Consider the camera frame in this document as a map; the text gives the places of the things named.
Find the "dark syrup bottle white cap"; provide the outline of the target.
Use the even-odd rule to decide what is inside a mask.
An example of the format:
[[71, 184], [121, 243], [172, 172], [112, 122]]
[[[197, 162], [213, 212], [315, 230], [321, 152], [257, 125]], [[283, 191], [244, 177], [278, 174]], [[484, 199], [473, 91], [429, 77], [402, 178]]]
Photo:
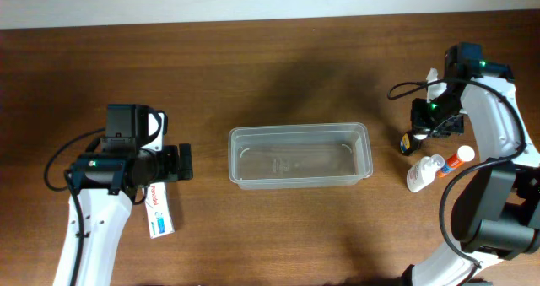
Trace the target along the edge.
[[425, 133], [408, 131], [402, 135], [399, 143], [401, 154], [410, 156], [421, 149], [423, 141], [427, 138]]

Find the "orange tube white cap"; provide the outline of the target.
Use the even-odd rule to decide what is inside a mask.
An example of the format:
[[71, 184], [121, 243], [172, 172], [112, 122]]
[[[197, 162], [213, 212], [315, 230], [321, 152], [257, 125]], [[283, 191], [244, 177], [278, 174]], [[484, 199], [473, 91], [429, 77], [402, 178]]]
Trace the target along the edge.
[[472, 161], [475, 158], [475, 151], [472, 147], [462, 145], [458, 148], [455, 154], [448, 158], [443, 166], [436, 172], [439, 178], [443, 178], [459, 168], [461, 165]]

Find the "white pump lotion bottle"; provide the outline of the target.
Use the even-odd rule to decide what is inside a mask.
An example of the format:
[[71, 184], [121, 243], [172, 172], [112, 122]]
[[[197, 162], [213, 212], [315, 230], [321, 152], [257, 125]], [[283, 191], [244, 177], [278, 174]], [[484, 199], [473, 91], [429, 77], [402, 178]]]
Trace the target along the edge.
[[445, 163], [444, 158], [439, 154], [425, 156], [407, 173], [407, 186], [411, 192], [419, 192], [434, 181], [436, 172], [440, 170]]

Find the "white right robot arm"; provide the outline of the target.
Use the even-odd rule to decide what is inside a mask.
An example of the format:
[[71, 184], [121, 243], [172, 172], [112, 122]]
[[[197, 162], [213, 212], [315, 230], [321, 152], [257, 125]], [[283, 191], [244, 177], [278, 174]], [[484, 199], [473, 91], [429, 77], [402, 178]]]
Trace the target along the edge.
[[431, 70], [413, 91], [411, 128], [399, 143], [409, 156], [427, 138], [447, 138], [472, 124], [478, 164], [455, 175], [442, 193], [441, 246], [409, 266], [402, 285], [470, 285], [487, 267], [539, 249], [539, 152], [516, 103], [507, 64], [487, 61], [479, 44], [461, 42], [445, 52], [443, 78]]

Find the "clear plastic container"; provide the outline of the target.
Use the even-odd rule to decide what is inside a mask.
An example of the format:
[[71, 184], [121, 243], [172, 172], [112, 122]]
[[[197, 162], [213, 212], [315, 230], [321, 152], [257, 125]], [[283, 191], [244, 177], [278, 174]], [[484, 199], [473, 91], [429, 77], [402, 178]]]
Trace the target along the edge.
[[374, 172], [359, 122], [237, 127], [228, 150], [229, 178], [243, 190], [352, 186]]

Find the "white Panadol medicine box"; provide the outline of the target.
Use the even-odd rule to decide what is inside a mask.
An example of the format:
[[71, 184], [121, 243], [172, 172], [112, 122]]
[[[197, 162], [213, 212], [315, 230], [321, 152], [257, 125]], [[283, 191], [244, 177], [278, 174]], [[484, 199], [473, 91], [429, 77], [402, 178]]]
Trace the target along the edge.
[[144, 204], [151, 239], [175, 232], [167, 199], [167, 187], [164, 182], [154, 183], [148, 187]]

